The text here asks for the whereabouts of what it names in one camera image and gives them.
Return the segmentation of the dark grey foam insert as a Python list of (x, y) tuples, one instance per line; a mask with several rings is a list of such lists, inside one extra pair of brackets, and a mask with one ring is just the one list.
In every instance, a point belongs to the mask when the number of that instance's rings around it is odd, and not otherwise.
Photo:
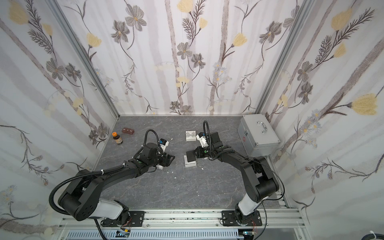
[(192, 162), (196, 161), (195, 151), (187, 151), (186, 156), (187, 156), (187, 162), (188, 163), (192, 163)]

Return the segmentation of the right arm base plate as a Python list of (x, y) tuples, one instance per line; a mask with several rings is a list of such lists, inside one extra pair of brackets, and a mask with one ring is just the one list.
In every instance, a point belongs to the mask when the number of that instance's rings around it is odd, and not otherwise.
[(263, 225), (259, 211), (244, 216), (239, 210), (221, 211), (222, 225), (224, 227), (260, 227)]

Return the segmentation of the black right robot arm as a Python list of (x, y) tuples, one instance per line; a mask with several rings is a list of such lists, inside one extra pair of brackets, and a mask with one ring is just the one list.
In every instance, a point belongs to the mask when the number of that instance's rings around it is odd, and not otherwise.
[(231, 146), (224, 145), (218, 132), (210, 132), (209, 123), (206, 120), (203, 121), (203, 137), (206, 139), (207, 146), (188, 151), (187, 159), (219, 160), (241, 172), (246, 194), (235, 208), (238, 219), (244, 219), (253, 214), (264, 201), (279, 201), (283, 198), (270, 198), (280, 187), (283, 188), (282, 196), (284, 196), (286, 189), (279, 175), (270, 168), (266, 158), (245, 157)]

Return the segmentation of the white jewelry box base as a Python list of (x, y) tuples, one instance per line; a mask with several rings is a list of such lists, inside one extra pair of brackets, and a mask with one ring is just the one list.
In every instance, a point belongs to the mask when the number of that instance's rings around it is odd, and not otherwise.
[(197, 165), (196, 161), (189, 162), (188, 157), (186, 155), (184, 155), (184, 161), (185, 161), (185, 167), (186, 168), (195, 167)]

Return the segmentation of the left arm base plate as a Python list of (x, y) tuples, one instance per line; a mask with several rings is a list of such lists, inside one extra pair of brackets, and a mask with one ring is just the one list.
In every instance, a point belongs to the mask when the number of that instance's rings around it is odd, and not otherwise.
[(122, 211), (114, 220), (104, 219), (101, 221), (102, 227), (141, 227), (145, 211)]

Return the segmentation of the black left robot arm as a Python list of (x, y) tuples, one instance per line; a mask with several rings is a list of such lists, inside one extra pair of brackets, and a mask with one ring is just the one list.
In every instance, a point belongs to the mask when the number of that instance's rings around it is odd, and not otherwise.
[(132, 159), (117, 167), (94, 172), (81, 170), (76, 176), (61, 182), (49, 195), (51, 208), (77, 221), (122, 218), (128, 207), (117, 201), (102, 200), (101, 194), (111, 186), (150, 172), (151, 168), (170, 166), (175, 156), (165, 152), (169, 142), (160, 138), (156, 140), (156, 143), (144, 141)]

